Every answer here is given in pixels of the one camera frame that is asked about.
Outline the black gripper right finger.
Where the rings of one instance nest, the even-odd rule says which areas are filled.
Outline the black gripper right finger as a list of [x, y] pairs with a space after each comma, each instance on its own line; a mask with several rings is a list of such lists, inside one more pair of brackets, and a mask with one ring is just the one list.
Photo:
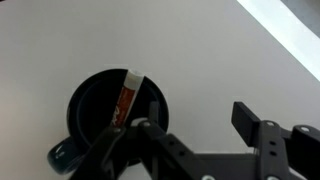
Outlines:
[[260, 119], [243, 102], [233, 103], [231, 123], [247, 146], [255, 145]]

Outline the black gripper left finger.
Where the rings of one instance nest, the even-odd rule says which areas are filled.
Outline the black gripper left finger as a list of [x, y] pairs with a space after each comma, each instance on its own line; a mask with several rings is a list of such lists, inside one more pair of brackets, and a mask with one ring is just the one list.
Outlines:
[[157, 123], [159, 120], [159, 103], [157, 101], [152, 101], [149, 106], [148, 119], [152, 122]]

